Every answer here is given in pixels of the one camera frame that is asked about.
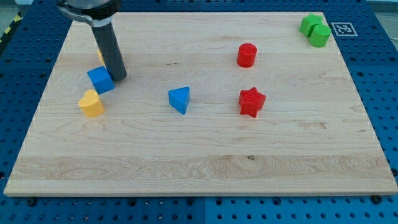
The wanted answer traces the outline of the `black robot arm flange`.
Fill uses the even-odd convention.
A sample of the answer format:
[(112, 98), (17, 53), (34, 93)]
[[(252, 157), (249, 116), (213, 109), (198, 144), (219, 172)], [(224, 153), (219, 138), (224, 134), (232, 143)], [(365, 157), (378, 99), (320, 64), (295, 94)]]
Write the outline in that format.
[(56, 3), (65, 17), (91, 27), (109, 24), (122, 6), (122, 0), (58, 0)]

